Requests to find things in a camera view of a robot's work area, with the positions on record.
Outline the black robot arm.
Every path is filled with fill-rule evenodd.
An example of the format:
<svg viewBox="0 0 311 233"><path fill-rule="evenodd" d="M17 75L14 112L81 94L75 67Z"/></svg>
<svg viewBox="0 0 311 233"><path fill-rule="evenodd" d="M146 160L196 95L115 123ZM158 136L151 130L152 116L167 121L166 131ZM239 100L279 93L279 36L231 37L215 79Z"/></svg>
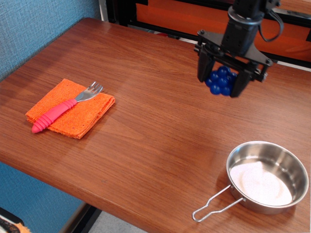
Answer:
<svg viewBox="0 0 311 233"><path fill-rule="evenodd" d="M267 69L273 62L254 45L256 35L262 34L261 24L265 15L270 15L279 24L279 32L271 42L283 32L282 19L273 11L279 6L277 0L236 0L228 9L228 24L224 34L198 32L197 77L209 87L214 95L238 97L250 81L262 82Z"/></svg>

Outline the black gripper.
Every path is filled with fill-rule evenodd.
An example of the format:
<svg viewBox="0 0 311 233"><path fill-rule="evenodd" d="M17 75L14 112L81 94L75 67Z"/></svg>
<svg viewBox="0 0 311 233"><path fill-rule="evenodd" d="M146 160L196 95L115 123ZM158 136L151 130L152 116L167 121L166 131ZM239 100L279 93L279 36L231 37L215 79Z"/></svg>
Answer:
<svg viewBox="0 0 311 233"><path fill-rule="evenodd" d="M263 20L263 14L242 17L228 14L229 21L224 34L198 31L195 51L198 53L197 77L202 83L210 75L215 62L238 71L230 97L238 97L250 80L262 82L272 61L254 45L254 39Z"/></svg>

